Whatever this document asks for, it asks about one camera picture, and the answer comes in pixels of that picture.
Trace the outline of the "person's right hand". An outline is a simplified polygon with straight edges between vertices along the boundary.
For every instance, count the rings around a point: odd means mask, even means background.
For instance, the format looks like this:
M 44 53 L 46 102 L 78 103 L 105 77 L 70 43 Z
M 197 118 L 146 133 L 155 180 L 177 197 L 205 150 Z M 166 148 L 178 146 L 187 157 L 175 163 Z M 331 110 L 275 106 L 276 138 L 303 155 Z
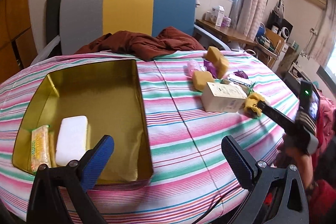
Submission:
M 287 147 L 285 149 L 287 156 L 292 157 L 299 170 L 302 184 L 305 189 L 313 182 L 313 164 L 310 155 L 306 155 L 296 147 Z

